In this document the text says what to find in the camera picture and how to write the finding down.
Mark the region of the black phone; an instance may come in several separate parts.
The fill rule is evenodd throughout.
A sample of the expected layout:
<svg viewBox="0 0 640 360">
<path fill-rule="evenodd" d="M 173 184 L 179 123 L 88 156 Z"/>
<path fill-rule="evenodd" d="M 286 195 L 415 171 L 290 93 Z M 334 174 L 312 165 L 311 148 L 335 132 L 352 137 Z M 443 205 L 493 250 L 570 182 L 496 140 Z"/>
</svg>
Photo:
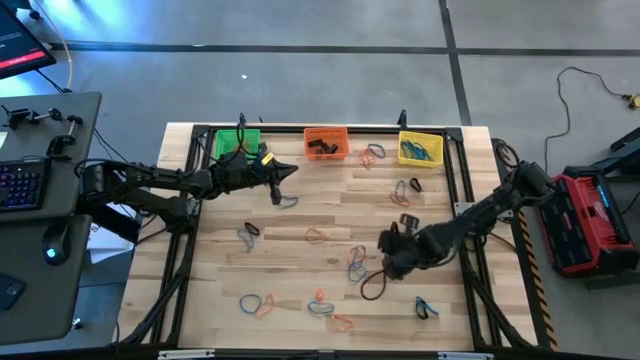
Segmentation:
<svg viewBox="0 0 640 360">
<path fill-rule="evenodd" d="M 0 273 L 0 310 L 11 309 L 25 289 L 23 281 Z"/>
</svg>

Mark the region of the black yellow hazard tape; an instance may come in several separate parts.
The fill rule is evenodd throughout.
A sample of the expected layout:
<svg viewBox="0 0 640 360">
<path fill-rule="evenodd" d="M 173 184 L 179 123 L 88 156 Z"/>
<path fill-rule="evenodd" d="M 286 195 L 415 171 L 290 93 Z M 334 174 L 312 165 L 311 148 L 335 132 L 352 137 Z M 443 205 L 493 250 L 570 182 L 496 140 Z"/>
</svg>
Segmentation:
<svg viewBox="0 0 640 360">
<path fill-rule="evenodd" d="M 500 218 L 491 240 L 489 265 L 496 303 L 524 340 L 557 351 L 549 301 L 524 211 Z"/>
</svg>

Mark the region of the orange plastic basket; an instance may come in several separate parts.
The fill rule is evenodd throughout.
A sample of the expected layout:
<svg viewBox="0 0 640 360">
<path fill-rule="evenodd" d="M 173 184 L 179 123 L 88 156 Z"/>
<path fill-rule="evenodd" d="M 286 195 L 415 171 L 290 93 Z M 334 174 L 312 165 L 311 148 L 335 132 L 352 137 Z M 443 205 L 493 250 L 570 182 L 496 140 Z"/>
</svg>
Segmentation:
<svg viewBox="0 0 640 360">
<path fill-rule="evenodd" d="M 316 155 L 315 148 L 309 148 L 307 143 L 322 139 L 325 143 L 339 146 L 335 154 Z M 350 153 L 348 130 L 346 127 L 316 127 L 304 129 L 304 150 L 309 160 L 344 160 Z"/>
</svg>

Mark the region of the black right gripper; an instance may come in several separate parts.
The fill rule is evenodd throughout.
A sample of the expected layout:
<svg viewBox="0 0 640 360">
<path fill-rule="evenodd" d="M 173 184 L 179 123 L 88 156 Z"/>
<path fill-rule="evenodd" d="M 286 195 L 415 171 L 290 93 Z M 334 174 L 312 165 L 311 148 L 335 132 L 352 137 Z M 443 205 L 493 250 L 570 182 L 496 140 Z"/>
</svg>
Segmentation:
<svg viewBox="0 0 640 360">
<path fill-rule="evenodd" d="M 378 239 L 378 249 L 384 254 L 384 274 L 389 279 L 403 279 L 416 268 L 425 270 L 443 261 L 448 254 L 448 242 L 441 242 L 439 230 L 439 225 L 428 225 L 410 235 L 400 233 L 393 222 Z"/>
</svg>

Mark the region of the yellow plastic basket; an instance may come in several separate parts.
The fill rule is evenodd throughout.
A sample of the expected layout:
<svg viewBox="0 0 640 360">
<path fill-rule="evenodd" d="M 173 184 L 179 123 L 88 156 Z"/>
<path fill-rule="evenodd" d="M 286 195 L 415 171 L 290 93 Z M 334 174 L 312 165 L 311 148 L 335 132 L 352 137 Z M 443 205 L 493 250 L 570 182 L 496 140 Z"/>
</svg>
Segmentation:
<svg viewBox="0 0 640 360">
<path fill-rule="evenodd" d="M 402 156 L 400 144 L 402 141 L 420 143 L 429 153 L 430 161 L 411 160 Z M 443 164 L 444 161 L 444 138 L 440 135 L 433 135 L 420 132 L 400 131 L 398 137 L 397 161 L 401 165 L 435 168 Z"/>
</svg>

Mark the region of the black computer monitor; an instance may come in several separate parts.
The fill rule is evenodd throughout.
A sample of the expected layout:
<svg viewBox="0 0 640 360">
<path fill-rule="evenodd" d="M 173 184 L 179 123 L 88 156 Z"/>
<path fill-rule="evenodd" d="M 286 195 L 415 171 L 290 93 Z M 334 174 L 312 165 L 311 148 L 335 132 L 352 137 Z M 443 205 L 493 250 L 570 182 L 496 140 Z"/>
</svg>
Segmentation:
<svg viewBox="0 0 640 360">
<path fill-rule="evenodd" d="M 56 63 L 53 55 L 0 0 L 0 80 Z"/>
</svg>

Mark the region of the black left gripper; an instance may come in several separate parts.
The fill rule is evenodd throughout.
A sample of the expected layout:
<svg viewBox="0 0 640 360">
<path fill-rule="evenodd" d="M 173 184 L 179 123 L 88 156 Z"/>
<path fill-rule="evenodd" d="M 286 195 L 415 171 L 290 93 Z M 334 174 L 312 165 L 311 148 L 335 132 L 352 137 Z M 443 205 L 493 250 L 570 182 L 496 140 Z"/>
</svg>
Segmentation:
<svg viewBox="0 0 640 360">
<path fill-rule="evenodd" d="M 259 185 L 280 184 L 299 170 L 297 165 L 279 163 L 275 158 L 263 165 L 264 156 L 259 155 L 256 161 L 249 162 L 244 153 L 235 153 L 225 161 L 211 165 L 210 198 Z"/>
</svg>

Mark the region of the black backlit keyboard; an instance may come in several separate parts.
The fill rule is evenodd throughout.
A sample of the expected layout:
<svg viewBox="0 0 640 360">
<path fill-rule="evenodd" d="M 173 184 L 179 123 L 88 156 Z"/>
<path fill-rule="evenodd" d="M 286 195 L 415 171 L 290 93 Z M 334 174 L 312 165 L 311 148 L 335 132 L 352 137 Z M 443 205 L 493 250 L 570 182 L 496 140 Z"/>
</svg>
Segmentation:
<svg viewBox="0 0 640 360">
<path fill-rule="evenodd" d="M 48 158 L 0 161 L 0 213 L 40 209 L 50 168 Z"/>
</svg>

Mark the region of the green plastic basket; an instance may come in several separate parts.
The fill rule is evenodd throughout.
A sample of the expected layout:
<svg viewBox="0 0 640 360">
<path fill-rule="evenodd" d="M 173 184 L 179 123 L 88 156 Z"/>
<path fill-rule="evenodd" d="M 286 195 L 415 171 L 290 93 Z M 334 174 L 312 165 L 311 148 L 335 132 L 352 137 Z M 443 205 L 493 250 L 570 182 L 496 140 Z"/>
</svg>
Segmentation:
<svg viewBox="0 0 640 360">
<path fill-rule="evenodd" d="M 253 151 L 251 153 L 257 153 L 259 150 L 259 143 L 261 142 L 261 133 L 258 129 L 246 129 L 240 132 L 240 138 L 243 141 L 249 141 L 253 143 Z M 221 160 L 223 157 L 231 157 L 232 152 L 222 153 L 221 149 L 226 142 L 237 141 L 238 138 L 235 130 L 218 130 L 215 135 L 215 152 L 214 157 L 217 160 Z"/>
</svg>

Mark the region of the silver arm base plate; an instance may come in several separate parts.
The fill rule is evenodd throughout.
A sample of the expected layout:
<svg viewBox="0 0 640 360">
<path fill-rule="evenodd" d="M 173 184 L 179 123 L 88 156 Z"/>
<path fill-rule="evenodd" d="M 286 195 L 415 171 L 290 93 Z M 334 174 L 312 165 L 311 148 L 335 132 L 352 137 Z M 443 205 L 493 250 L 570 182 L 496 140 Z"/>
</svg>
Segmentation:
<svg viewBox="0 0 640 360">
<path fill-rule="evenodd" d="M 456 216 L 459 216 L 462 213 L 464 213 L 466 210 L 468 210 L 469 208 L 475 205 L 476 205 L 475 202 L 455 202 L 454 213 Z M 513 217 L 514 217 L 514 212 L 512 210 L 506 210 L 497 216 L 497 218 L 501 220 L 509 220 L 509 219 L 512 219 Z"/>
</svg>

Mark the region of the silver table bracket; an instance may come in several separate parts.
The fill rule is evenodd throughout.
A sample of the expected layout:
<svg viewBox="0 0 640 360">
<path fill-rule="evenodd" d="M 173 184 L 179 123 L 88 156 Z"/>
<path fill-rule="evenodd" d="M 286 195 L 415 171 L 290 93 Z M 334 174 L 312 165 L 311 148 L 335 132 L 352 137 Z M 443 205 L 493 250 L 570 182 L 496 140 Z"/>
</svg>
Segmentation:
<svg viewBox="0 0 640 360">
<path fill-rule="evenodd" d="M 480 352 L 443 351 L 437 355 L 438 360 L 495 360 L 494 355 Z"/>
<path fill-rule="evenodd" d="M 202 360 L 214 358 L 215 349 L 174 349 L 158 353 L 157 360 Z"/>
</svg>

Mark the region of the red black tool case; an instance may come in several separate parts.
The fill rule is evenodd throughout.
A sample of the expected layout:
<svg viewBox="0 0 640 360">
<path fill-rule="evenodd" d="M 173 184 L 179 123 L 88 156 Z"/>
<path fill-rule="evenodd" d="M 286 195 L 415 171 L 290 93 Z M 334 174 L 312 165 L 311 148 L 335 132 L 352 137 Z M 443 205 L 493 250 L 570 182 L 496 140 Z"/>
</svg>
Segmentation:
<svg viewBox="0 0 640 360">
<path fill-rule="evenodd" d="M 563 277 L 620 275 L 640 264 L 619 208 L 595 167 L 568 166 L 554 195 L 537 207 L 547 253 Z"/>
</svg>

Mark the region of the black desk clamp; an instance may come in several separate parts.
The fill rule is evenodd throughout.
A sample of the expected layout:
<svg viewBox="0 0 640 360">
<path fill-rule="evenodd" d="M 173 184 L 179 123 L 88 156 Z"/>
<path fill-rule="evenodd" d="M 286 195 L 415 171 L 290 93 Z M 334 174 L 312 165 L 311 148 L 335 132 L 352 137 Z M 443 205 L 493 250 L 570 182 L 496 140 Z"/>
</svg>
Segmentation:
<svg viewBox="0 0 640 360">
<path fill-rule="evenodd" d="M 49 109 L 46 114 L 39 114 L 35 110 L 30 110 L 28 108 L 8 110 L 4 105 L 2 105 L 2 109 L 6 113 L 6 122 L 3 124 L 3 127 L 8 127 L 12 130 L 17 130 L 22 122 L 26 122 L 32 125 L 39 125 L 40 122 L 45 119 L 51 119 L 58 122 L 66 120 L 75 124 L 84 123 L 83 118 L 77 115 L 64 116 L 57 108 Z"/>
<path fill-rule="evenodd" d="M 76 144 L 74 130 L 76 127 L 84 123 L 84 119 L 77 115 L 69 115 L 66 118 L 71 123 L 69 131 L 66 135 L 58 135 L 51 139 L 47 148 L 46 156 L 54 161 L 69 161 L 72 157 L 65 153 L 65 147 Z"/>
</svg>

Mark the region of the grey desk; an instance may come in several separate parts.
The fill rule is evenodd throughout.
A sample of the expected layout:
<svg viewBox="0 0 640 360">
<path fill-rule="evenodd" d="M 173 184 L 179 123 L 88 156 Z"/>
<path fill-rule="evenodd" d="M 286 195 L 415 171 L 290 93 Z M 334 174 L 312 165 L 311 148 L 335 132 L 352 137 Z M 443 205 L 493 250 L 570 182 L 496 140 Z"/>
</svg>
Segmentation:
<svg viewBox="0 0 640 360">
<path fill-rule="evenodd" d="M 0 213 L 0 273 L 26 284 L 26 289 L 9 310 L 0 310 L 0 345 L 37 342 L 64 337 L 72 327 L 81 267 L 92 219 L 76 212 L 79 179 L 76 163 L 89 155 L 102 94 L 65 93 L 0 98 L 0 161 L 44 158 L 52 138 L 66 135 L 70 122 L 45 119 L 39 125 L 22 123 L 17 130 L 3 127 L 8 110 L 28 108 L 46 114 L 57 108 L 64 116 L 77 115 L 84 123 L 74 130 L 75 145 L 66 146 L 69 161 L 52 161 L 46 195 L 38 210 Z M 42 238 L 55 222 L 69 224 L 70 255 L 59 266 L 44 258 Z"/>
</svg>

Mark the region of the black metal stand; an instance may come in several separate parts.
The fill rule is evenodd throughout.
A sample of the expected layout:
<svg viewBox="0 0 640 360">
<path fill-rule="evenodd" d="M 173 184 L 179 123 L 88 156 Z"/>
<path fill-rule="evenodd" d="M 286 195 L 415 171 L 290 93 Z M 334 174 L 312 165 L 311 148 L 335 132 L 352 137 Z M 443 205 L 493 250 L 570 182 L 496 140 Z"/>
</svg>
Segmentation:
<svg viewBox="0 0 640 360">
<path fill-rule="evenodd" d="M 604 174 L 640 175 L 640 127 L 610 145 L 611 154 L 593 166 Z"/>
</svg>

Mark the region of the black computer mouse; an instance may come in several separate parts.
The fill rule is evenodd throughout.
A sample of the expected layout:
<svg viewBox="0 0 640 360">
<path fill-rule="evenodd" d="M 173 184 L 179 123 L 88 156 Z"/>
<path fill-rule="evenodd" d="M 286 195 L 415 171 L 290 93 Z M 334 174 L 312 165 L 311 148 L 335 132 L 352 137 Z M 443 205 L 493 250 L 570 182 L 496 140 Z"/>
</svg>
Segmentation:
<svg viewBox="0 0 640 360">
<path fill-rule="evenodd" d="M 55 222 L 45 230 L 42 249 L 45 261 L 51 266 L 59 266 L 67 261 L 70 255 L 70 233 L 66 221 Z"/>
</svg>

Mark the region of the white paper sheet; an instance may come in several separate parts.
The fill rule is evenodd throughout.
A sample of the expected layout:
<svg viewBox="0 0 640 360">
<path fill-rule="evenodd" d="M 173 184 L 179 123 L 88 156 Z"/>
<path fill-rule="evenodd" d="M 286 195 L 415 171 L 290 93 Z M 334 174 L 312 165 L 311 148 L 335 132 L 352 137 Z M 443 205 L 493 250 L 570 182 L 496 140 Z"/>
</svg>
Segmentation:
<svg viewBox="0 0 640 360">
<path fill-rule="evenodd" d="M 120 236 L 92 223 L 90 227 L 87 251 L 92 264 L 110 257 L 131 251 L 134 244 Z"/>
</svg>

